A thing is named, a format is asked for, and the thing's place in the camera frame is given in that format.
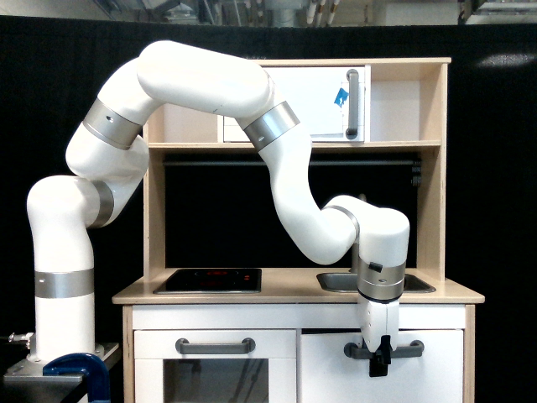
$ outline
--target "metal sink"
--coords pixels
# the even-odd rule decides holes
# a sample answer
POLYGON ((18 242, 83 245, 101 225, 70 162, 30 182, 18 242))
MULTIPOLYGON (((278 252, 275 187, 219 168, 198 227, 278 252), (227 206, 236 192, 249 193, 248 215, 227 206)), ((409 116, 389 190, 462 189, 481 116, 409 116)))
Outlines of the metal sink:
MULTIPOLYGON (((356 273, 321 273, 317 279, 321 288, 333 292, 357 292, 356 273)), ((404 275, 403 292, 433 292, 436 288, 420 280, 415 275, 404 275)))

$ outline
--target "white cabinet door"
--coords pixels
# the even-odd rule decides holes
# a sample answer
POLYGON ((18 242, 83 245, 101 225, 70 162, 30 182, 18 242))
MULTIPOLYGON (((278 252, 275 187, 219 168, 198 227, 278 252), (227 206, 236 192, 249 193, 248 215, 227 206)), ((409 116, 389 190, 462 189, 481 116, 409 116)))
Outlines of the white cabinet door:
POLYGON ((136 403, 296 403, 295 330, 136 331, 134 365, 136 403))
MULTIPOLYGON (((369 140, 371 66, 265 67, 279 92, 314 141, 369 140), (358 136, 348 139, 350 89, 347 73, 358 73, 358 136)), ((249 141, 233 118, 223 118, 223 140, 249 141)))
POLYGON ((462 403, 462 330, 399 333, 399 345, 420 340, 422 357, 393 359, 385 377, 369 377, 369 361, 343 353, 362 345, 360 333, 305 334, 300 338, 302 403, 462 403))

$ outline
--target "gray handle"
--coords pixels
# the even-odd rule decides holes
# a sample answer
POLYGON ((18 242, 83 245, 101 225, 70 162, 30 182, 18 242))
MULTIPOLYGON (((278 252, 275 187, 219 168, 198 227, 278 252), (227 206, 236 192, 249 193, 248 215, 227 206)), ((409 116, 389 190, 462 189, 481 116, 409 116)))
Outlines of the gray handle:
POLYGON ((360 77, 358 72, 350 69, 347 72, 349 81, 349 127, 345 132, 348 139, 352 140, 358 136, 358 127, 360 125, 359 97, 360 97, 360 77))
MULTIPOLYGON (((421 357, 425 345, 420 340, 414 340, 409 346, 400 346, 390 353, 392 359, 411 359, 421 357)), ((350 359, 372 359, 375 353, 371 353, 366 348, 359 348, 355 343, 347 343, 343 349, 345 355, 350 359)))
POLYGON ((252 338, 245 338, 241 343, 190 344, 186 338, 175 343, 179 354, 248 354, 255 349, 252 338))

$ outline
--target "blue clamp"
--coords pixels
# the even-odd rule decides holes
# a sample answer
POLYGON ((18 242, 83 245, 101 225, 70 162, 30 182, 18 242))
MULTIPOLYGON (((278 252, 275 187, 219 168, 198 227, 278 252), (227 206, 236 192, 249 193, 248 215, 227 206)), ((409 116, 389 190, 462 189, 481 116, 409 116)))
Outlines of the blue clamp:
POLYGON ((50 361, 43 375, 83 374, 87 382, 89 403, 111 403, 110 375, 107 366, 96 355, 73 353, 50 361))

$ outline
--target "black induction cooktop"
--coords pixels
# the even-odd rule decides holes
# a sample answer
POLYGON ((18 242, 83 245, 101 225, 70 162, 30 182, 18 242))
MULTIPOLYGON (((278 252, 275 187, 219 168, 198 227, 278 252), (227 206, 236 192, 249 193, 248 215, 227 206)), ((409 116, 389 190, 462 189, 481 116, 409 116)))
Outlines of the black induction cooktop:
POLYGON ((179 269, 153 293, 260 291, 261 269, 179 269))

